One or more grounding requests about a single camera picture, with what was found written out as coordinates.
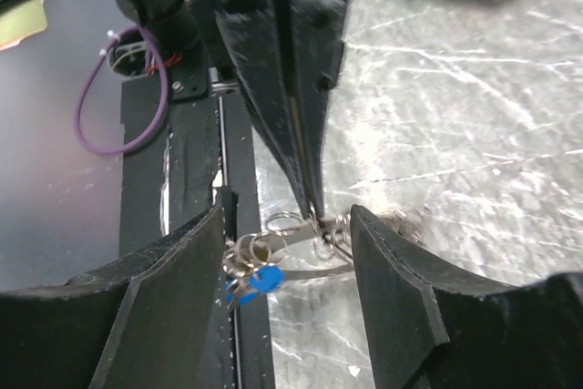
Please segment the round metal key organizer disc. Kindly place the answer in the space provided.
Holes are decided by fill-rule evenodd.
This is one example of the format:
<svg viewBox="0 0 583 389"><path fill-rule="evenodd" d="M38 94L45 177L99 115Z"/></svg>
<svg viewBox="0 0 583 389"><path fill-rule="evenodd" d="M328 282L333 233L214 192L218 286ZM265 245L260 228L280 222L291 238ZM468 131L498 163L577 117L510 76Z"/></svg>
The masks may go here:
<svg viewBox="0 0 583 389"><path fill-rule="evenodd" d="M292 225L279 230L270 227L279 220L290 220ZM350 211L325 220L305 220L295 212L282 211L270 216L266 225L267 230L228 243L224 263L229 275L244 278L261 268L280 267L283 260L292 255L292 248L304 243L312 245L318 261L334 261L336 265L309 270L285 269L287 280L307 281L353 270Z"/></svg>

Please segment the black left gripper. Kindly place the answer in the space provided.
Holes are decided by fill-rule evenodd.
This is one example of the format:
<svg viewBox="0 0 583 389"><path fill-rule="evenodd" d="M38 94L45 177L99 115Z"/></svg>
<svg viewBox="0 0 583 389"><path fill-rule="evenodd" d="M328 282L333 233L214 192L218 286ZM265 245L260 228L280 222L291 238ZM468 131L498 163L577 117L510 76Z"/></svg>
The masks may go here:
<svg viewBox="0 0 583 389"><path fill-rule="evenodd" d="M323 217L322 143L343 57L347 0L185 1L195 11L219 7L217 25L254 126L301 215Z"/></svg>

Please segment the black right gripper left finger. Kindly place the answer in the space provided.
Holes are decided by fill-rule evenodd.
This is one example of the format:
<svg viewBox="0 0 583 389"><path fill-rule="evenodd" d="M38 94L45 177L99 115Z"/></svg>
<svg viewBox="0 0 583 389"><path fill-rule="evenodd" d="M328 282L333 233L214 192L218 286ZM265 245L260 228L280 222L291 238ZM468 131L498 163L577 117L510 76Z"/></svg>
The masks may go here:
<svg viewBox="0 0 583 389"><path fill-rule="evenodd" d="M195 388L218 288L222 214L61 286L1 295L4 388Z"/></svg>

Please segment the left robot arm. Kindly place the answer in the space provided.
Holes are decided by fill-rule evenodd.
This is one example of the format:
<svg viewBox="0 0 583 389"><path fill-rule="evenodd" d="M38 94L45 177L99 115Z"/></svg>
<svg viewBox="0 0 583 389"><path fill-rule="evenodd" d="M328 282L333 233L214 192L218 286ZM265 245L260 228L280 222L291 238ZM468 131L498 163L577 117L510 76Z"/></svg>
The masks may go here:
<svg viewBox="0 0 583 389"><path fill-rule="evenodd" d="M324 215L322 142L350 0L116 0L171 54L200 42L234 77L303 217Z"/></svg>

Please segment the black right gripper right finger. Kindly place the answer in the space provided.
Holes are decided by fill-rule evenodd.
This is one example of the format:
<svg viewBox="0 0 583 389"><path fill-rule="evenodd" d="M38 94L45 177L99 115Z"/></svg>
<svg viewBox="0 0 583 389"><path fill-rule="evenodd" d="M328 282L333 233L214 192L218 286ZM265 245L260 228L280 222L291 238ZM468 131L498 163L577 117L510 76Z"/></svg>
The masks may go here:
<svg viewBox="0 0 583 389"><path fill-rule="evenodd" d="M378 388L579 388L582 276L516 287L461 269L351 210Z"/></svg>

